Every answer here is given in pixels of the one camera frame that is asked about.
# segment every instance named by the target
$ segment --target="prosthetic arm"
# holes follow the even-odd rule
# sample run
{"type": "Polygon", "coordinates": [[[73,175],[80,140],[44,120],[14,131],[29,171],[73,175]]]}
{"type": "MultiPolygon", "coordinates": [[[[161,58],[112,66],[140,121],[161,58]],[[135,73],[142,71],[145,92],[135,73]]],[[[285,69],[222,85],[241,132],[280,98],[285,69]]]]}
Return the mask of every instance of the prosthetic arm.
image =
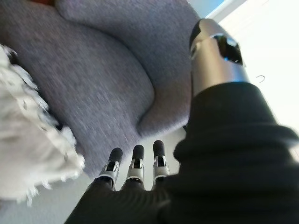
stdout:
{"type": "Polygon", "coordinates": [[[238,43],[216,22],[200,20],[190,39],[193,99],[186,138],[169,175],[154,143],[154,183],[143,188],[143,147],[114,191],[121,150],[89,186],[67,224],[299,223],[299,166],[289,153],[297,135],[275,121],[246,76],[238,43]]]}

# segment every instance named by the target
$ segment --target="gray upholstered chair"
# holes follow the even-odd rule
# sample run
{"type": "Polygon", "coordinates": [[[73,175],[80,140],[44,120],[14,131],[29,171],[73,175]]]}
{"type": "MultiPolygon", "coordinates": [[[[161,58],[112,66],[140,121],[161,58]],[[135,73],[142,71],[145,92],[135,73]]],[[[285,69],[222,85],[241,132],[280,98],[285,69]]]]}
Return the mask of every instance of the gray upholstered chair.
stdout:
{"type": "Polygon", "coordinates": [[[185,0],[0,0],[0,43],[71,127],[92,177],[114,147],[128,155],[187,122],[197,20],[185,0]]]}

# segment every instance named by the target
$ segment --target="black sleeve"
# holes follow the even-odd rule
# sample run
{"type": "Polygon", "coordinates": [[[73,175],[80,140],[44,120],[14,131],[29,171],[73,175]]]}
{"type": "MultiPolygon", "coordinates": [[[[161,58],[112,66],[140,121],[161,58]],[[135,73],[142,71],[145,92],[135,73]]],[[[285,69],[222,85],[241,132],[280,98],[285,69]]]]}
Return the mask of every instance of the black sleeve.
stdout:
{"type": "Polygon", "coordinates": [[[249,83],[220,84],[192,101],[186,139],[167,178],[167,223],[298,224],[298,137],[279,126],[249,83]]]}

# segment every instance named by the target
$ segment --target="robotic finger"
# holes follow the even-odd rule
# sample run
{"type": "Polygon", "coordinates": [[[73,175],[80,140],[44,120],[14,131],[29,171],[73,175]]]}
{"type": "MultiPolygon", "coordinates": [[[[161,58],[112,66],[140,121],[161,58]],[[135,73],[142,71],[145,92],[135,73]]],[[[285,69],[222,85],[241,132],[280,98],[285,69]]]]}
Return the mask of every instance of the robotic finger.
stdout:
{"type": "Polygon", "coordinates": [[[100,187],[115,190],[121,159],[122,150],[120,148],[113,149],[110,153],[108,163],[104,166],[100,175],[94,180],[100,187]]]}
{"type": "Polygon", "coordinates": [[[128,175],[122,190],[135,188],[144,190],[144,148],[142,145],[136,145],[133,149],[132,161],[128,169],[128,175]]]}
{"type": "Polygon", "coordinates": [[[168,163],[165,157],[164,143],[160,140],[154,142],[154,181],[152,190],[158,187],[169,173],[168,163]]]}

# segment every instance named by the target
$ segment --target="white shaggy pillow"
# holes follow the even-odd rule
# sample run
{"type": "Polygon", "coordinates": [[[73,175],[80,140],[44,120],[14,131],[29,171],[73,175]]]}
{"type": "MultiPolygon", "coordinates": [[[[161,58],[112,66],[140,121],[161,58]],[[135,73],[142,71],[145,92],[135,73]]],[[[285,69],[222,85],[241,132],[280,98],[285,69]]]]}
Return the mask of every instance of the white shaggy pillow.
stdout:
{"type": "Polygon", "coordinates": [[[55,128],[30,75],[10,63],[10,52],[0,45],[0,199],[30,204],[35,186],[78,176],[84,159],[71,130],[55,128]]]}

